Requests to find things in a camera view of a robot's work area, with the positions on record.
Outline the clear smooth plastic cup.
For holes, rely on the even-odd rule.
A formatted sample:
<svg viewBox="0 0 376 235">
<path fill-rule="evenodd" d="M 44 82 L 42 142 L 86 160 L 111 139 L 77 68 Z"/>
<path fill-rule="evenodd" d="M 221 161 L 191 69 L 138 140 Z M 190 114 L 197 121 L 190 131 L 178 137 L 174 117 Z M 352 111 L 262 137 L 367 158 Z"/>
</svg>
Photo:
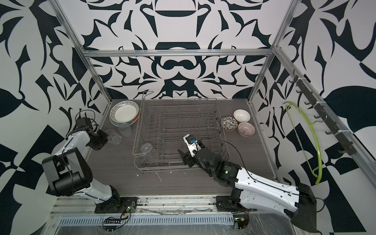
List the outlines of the clear smooth plastic cup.
<svg viewBox="0 0 376 235">
<path fill-rule="evenodd" d="M 109 144 L 119 145 L 121 143 L 122 136 L 119 133 L 117 133 L 115 130 L 108 129 L 105 131 L 105 133 L 108 135 L 107 140 Z"/>
</svg>

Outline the clear faceted plastic cup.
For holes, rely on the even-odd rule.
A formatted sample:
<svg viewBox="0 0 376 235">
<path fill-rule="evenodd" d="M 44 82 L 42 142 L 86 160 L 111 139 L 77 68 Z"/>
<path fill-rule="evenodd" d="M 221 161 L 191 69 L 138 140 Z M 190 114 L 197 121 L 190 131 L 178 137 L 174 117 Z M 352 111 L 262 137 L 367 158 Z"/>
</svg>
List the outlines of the clear faceted plastic cup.
<svg viewBox="0 0 376 235">
<path fill-rule="evenodd" d="M 145 143 L 140 147 L 140 152 L 143 154 L 144 162 L 146 164 L 154 164 L 158 159 L 156 149 L 151 143 Z"/>
</svg>

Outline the grey wire dish rack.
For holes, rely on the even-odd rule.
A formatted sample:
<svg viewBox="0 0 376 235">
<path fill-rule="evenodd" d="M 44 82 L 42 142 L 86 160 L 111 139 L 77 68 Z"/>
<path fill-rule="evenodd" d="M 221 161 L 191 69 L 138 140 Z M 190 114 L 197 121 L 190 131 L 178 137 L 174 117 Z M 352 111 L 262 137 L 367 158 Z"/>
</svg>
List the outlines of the grey wire dish rack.
<svg viewBox="0 0 376 235">
<path fill-rule="evenodd" d="M 178 149 L 188 152 L 183 137 L 194 135 L 198 141 L 223 160 L 230 158 L 221 125 L 217 99 L 152 99 L 152 91 L 143 92 L 140 117 L 133 146 L 134 165 L 142 173 L 197 169 L 184 165 Z M 151 143 L 158 159 L 146 164 L 140 147 Z"/>
</svg>

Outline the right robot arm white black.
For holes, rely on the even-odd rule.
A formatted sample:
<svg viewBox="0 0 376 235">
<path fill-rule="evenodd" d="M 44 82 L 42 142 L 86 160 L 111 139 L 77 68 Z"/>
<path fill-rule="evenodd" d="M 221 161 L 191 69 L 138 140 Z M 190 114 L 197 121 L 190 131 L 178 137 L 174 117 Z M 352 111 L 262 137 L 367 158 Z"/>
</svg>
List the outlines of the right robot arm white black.
<svg viewBox="0 0 376 235">
<path fill-rule="evenodd" d="M 310 186 L 286 185 L 255 175 L 244 167 L 223 161 L 208 148 L 178 151 L 183 163 L 205 171 L 219 185 L 231 187 L 231 195 L 221 198 L 217 208 L 245 212 L 256 209 L 285 216 L 295 227 L 317 233 L 317 199 Z"/>
</svg>

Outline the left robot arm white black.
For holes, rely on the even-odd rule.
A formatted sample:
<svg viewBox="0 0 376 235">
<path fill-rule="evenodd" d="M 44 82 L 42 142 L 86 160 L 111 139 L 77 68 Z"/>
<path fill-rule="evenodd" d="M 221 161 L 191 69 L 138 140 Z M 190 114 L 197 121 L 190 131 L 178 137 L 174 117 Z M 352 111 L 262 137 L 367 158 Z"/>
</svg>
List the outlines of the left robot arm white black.
<svg viewBox="0 0 376 235">
<path fill-rule="evenodd" d="M 119 204 L 120 196 L 116 189 L 94 179 L 83 157 L 85 148 L 98 151 L 107 143 L 108 135 L 102 130 L 95 131 L 89 118 L 78 118 L 76 128 L 68 134 L 63 147 L 42 161 L 53 194 L 57 197 L 82 196 L 94 200 L 96 204 Z"/>
</svg>

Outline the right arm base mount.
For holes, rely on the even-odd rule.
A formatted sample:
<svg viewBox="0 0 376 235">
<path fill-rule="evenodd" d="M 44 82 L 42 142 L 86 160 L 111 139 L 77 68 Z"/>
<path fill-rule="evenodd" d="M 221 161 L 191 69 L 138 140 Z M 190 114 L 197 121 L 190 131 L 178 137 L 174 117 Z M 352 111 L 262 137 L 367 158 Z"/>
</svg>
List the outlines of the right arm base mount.
<svg viewBox="0 0 376 235">
<path fill-rule="evenodd" d="M 239 203 L 231 202 L 229 196 L 216 196 L 216 208 L 219 212 L 257 212 L 258 209 L 247 209 Z"/>
</svg>

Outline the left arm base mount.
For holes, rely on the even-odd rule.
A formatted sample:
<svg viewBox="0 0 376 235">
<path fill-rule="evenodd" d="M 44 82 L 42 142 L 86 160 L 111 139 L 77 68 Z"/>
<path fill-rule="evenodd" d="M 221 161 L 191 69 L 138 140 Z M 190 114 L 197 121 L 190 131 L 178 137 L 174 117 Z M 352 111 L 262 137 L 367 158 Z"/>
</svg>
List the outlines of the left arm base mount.
<svg viewBox="0 0 376 235">
<path fill-rule="evenodd" d="M 110 198 L 109 200 L 96 204 L 94 213 L 128 213 L 137 208 L 138 197 L 120 197 L 119 200 Z"/>
</svg>

